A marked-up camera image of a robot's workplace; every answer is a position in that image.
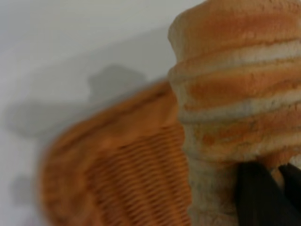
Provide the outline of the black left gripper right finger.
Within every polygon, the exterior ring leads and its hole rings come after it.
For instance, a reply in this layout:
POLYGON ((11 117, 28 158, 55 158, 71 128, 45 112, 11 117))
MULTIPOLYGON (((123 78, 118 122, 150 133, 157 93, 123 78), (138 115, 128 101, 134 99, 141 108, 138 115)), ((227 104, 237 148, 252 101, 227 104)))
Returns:
POLYGON ((288 163, 279 167, 285 181, 279 203, 279 226, 301 225, 301 170, 288 163))

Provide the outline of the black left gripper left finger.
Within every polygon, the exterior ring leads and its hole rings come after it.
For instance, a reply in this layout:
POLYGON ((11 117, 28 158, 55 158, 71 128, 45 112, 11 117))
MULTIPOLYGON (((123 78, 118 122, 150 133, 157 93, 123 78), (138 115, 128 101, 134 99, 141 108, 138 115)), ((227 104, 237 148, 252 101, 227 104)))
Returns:
POLYGON ((289 203, 270 172, 256 162, 238 168, 235 194, 240 226, 288 226, 291 224, 289 203))

